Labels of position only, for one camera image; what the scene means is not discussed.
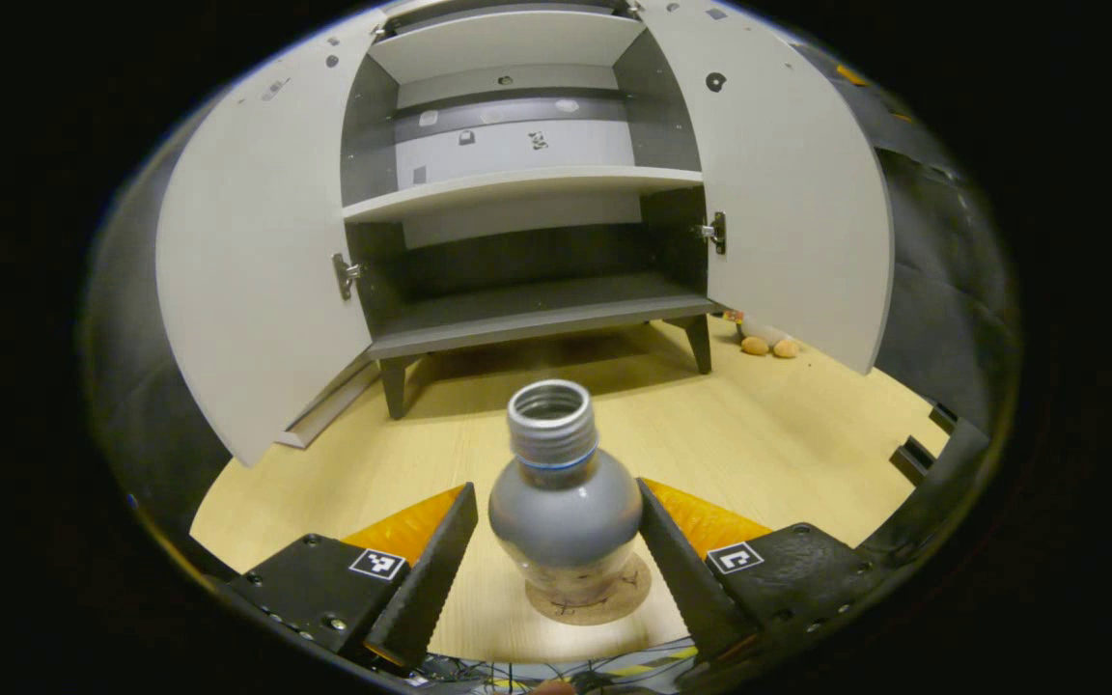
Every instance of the cork coaster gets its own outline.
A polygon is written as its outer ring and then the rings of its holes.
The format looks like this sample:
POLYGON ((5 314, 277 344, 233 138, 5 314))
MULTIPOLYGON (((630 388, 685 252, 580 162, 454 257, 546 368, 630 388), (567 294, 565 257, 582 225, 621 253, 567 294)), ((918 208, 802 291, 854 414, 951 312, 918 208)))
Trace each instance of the cork coaster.
POLYGON ((637 553, 631 553, 629 559, 625 560, 625 567, 620 572, 620 580, 606 598, 599 602, 587 604, 587 606, 569 606, 553 602, 547 594, 535 589, 535 586, 526 582, 526 598, 535 610, 565 625, 603 625, 605 622, 622 619, 629 613, 637 610, 637 606, 645 602, 649 594, 649 568, 646 563, 637 557, 637 553))

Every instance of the blue ring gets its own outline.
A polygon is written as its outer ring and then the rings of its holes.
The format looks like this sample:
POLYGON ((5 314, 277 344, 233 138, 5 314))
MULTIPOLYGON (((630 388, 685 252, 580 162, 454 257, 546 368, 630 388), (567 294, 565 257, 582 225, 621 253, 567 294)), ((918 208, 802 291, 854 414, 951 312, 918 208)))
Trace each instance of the blue ring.
POLYGON ((567 464, 560 464, 559 466, 548 466, 548 465, 544 465, 544 464, 535 464, 533 461, 525 460, 525 458, 522 458, 522 455, 517 454, 516 451, 514 451, 513 455, 514 455, 514 457, 517 457, 517 460, 522 461, 523 464, 525 464, 525 465, 527 465, 529 467, 533 467, 533 469, 539 469, 539 470, 544 470, 544 471, 562 471, 562 470, 565 470, 565 469, 570 469, 570 467, 574 467, 577 464, 580 464, 582 461, 587 460, 587 458, 590 458, 590 455, 595 454, 596 449, 598 449, 598 448, 599 448, 599 438, 598 438, 598 436, 596 436, 596 438, 595 438, 595 446, 590 446, 590 450, 589 451, 587 451, 586 454, 583 454, 582 457, 574 458, 573 461, 569 461, 567 464))

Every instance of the white shelf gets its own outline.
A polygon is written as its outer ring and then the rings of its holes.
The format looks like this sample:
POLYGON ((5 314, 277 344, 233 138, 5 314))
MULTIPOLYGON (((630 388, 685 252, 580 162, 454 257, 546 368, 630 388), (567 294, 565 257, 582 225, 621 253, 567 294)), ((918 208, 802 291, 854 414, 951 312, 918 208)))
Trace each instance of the white shelf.
POLYGON ((615 64, 643 23, 592 12, 498 12, 418 28, 371 46, 399 85, 500 66, 615 64))
POLYGON ((380 195, 369 201, 342 209, 346 221, 379 224, 398 221, 438 208, 471 206, 537 193, 656 193, 702 185, 702 172, 663 170, 656 167, 575 166, 544 167, 537 170, 489 172, 437 183, 415 186, 396 193, 380 195))

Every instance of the sticker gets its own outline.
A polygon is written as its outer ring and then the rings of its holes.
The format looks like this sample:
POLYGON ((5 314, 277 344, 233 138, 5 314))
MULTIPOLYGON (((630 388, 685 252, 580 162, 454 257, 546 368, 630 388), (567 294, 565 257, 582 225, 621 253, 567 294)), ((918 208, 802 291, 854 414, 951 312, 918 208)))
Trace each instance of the sticker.
POLYGON ((719 570, 719 574, 732 574, 743 570, 743 568, 763 564, 763 559, 758 557, 753 548, 749 548, 747 543, 736 543, 736 545, 728 545, 727 548, 711 550, 706 554, 706 557, 711 558, 716 570, 719 570))
POLYGON ((349 565, 349 570, 366 574, 367 576, 375 576, 376 579, 391 582, 393 577, 397 576, 399 568, 401 568, 401 563, 405 562, 406 558, 399 558, 398 555, 390 555, 368 548, 363 550, 358 559, 355 559, 349 565))

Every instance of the hole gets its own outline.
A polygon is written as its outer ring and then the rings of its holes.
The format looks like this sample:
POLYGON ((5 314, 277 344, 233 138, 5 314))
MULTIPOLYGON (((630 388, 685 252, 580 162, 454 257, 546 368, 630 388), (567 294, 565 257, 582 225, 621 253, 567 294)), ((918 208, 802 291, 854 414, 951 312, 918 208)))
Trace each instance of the hole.
POLYGON ((522 417, 556 420, 577 413, 586 400, 574 388, 563 384, 537 384, 517 393, 516 409, 522 417))

